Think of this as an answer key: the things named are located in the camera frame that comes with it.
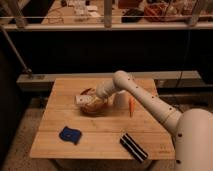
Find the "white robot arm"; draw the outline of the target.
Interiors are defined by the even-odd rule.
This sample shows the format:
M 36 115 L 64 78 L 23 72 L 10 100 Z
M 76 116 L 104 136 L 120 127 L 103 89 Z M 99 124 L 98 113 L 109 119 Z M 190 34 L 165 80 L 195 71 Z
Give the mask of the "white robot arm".
M 94 109 L 114 93 L 127 91 L 175 138 L 174 171 L 213 171 L 213 114 L 201 108 L 181 112 L 139 86 L 119 70 L 96 86 L 93 95 L 78 95 L 80 107 Z

